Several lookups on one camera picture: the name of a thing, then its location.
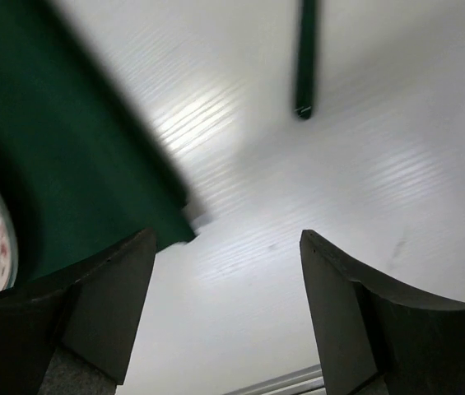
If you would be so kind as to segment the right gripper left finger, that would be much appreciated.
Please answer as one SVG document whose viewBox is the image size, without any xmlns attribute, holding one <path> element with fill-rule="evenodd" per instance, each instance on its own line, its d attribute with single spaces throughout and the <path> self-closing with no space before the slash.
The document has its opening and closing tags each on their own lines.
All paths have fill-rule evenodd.
<svg viewBox="0 0 465 395">
<path fill-rule="evenodd" d="M 141 230 L 0 292 L 0 394 L 113 394 L 128 371 L 156 256 Z"/>
</svg>

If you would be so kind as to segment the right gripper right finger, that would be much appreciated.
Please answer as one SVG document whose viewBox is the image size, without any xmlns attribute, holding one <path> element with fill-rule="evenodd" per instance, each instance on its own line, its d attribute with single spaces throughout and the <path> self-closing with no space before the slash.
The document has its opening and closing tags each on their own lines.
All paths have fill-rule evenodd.
<svg viewBox="0 0 465 395">
<path fill-rule="evenodd" d="M 465 394 L 465 303 L 401 282 L 312 230 L 303 278 L 330 394 Z"/>
</svg>

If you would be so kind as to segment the dark green cloth napkin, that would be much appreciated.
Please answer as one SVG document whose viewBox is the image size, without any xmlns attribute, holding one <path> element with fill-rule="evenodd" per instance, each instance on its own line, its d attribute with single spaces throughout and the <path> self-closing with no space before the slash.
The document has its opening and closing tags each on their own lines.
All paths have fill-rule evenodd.
<svg viewBox="0 0 465 395">
<path fill-rule="evenodd" d="M 158 249 L 196 236 L 165 153 L 46 1 L 0 1 L 0 194 L 17 285 L 139 230 Z"/>
</svg>

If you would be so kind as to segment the gold knife black handle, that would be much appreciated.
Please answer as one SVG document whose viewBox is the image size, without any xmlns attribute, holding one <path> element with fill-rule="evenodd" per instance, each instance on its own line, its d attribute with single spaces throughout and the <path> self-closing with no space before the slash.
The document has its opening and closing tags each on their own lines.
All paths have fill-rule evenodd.
<svg viewBox="0 0 465 395">
<path fill-rule="evenodd" d="M 314 112 L 319 2 L 300 2 L 300 18 L 295 53 L 294 114 L 308 120 Z"/>
</svg>

